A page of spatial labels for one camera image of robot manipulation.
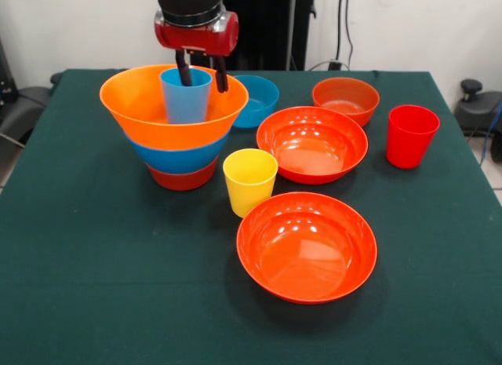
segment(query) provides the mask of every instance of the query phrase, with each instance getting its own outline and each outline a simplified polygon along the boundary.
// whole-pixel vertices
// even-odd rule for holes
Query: stacked bowls
[[[136,153],[162,187],[187,191],[214,174],[217,157],[232,124],[248,102],[248,92],[228,76],[228,91],[219,93],[215,71],[193,67],[213,77],[204,122],[170,124],[160,74],[175,64],[151,65],[120,72],[101,87],[100,99],[123,129]]]

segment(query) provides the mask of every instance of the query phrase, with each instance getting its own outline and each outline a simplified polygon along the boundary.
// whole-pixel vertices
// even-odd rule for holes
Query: black knob
[[[469,96],[474,95],[481,89],[483,89],[483,84],[481,84],[478,80],[474,80],[472,78],[466,78],[465,80],[462,80],[460,86],[462,87],[464,93]]]

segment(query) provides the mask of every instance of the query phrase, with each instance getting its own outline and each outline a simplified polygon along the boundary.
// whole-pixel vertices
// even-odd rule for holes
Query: yellow cup
[[[232,210],[244,217],[272,196],[278,164],[273,155],[260,149],[241,149],[223,162]]]

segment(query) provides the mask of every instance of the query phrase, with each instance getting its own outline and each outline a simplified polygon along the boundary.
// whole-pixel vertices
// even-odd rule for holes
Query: large orange bowl
[[[380,94],[370,84],[356,78],[333,77],[314,87],[312,99],[315,106],[339,112],[365,126],[380,103]]]
[[[287,301],[320,304],[358,289],[377,262],[371,227],[339,200],[290,192],[242,220],[237,253],[264,289]]]
[[[206,121],[191,124],[167,122],[160,74],[175,64],[149,65],[129,69],[110,77],[101,86],[100,99],[120,127],[134,142],[148,148],[184,150],[203,147],[223,137],[248,102],[248,91],[228,76],[228,91],[219,93],[215,71],[209,93]]]
[[[364,130],[327,108],[304,106],[277,111],[256,133],[258,148],[271,153],[279,174],[303,184],[335,181],[354,169],[368,151]]]

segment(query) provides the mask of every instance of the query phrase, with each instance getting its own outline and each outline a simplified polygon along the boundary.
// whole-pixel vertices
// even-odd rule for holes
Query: shallow red bowl
[[[147,164],[148,170],[154,180],[163,188],[174,191],[188,191],[199,188],[206,184],[214,174],[216,169],[216,157],[208,166],[186,174],[170,174],[158,171]]]
[[[341,178],[368,151],[368,138],[355,121],[312,106],[287,108],[269,116],[258,128],[256,142],[277,159],[279,174],[303,184]]]
[[[244,217],[237,253],[264,289],[310,305],[359,288],[377,262],[377,241],[364,218],[347,204],[290,192],[265,200]]]

